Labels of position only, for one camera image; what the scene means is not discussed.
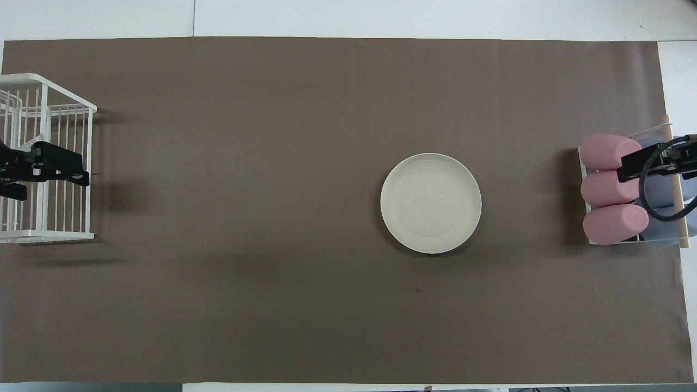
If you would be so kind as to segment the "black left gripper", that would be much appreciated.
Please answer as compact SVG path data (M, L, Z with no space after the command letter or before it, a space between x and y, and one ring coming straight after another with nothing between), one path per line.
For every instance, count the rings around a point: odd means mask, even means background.
M15 182L69 181L90 186L90 173L84 170L82 155L48 142L35 142L30 151L11 149L2 143L2 198L27 200L27 186Z

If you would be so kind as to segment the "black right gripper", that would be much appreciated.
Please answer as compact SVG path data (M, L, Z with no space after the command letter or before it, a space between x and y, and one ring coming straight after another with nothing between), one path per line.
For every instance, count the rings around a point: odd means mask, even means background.
M660 153L647 167L647 177L680 175L682 180L691 180L696 177L696 136L688 134L668 142L658 141L623 156L621 167L618 169L618 180L627 182L640 178L643 166L657 150Z

